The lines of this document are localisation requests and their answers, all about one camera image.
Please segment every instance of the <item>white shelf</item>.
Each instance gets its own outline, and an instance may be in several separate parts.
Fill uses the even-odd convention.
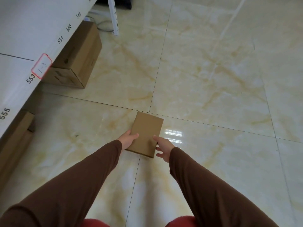
[[[0,137],[95,2],[0,0]]]

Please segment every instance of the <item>cardboard box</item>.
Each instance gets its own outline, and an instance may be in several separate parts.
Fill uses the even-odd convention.
[[[4,165],[2,171],[0,172],[0,191],[2,191],[5,184],[9,180],[19,160],[21,159],[22,155],[30,144],[32,137],[33,133],[29,130],[26,130],[23,137],[21,138],[21,141],[17,144],[16,149],[13,150],[13,154],[10,156],[10,158]]]
[[[0,139],[0,174],[2,174],[9,158],[14,155],[14,150],[20,143],[33,118],[34,115],[32,113],[21,110]]]
[[[160,135],[163,121],[164,119],[138,111],[131,128],[131,135],[139,133],[139,137],[133,141],[127,150],[154,158],[157,142],[152,137],[153,135]]]
[[[97,26],[83,21],[42,79],[44,83],[85,88],[102,48]]]

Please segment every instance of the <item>brown long-sleeved shirt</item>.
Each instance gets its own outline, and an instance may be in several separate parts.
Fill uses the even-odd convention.
[[[0,218],[7,227],[79,226],[122,150],[112,141],[62,172]],[[244,195],[195,162],[181,149],[172,149],[170,174],[178,182],[199,226],[277,225]]]

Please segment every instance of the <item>red pants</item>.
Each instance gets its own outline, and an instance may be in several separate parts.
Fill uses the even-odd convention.
[[[192,216],[182,216],[169,222],[166,227],[197,227],[196,219]],[[96,219],[84,219],[81,227],[109,227],[102,221]]]

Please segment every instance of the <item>white sticker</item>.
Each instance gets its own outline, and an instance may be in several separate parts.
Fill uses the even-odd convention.
[[[34,67],[32,68],[32,73],[36,75],[39,79],[42,79],[44,74],[50,68],[52,64],[51,58],[45,53],[41,55],[39,60],[36,62]]]

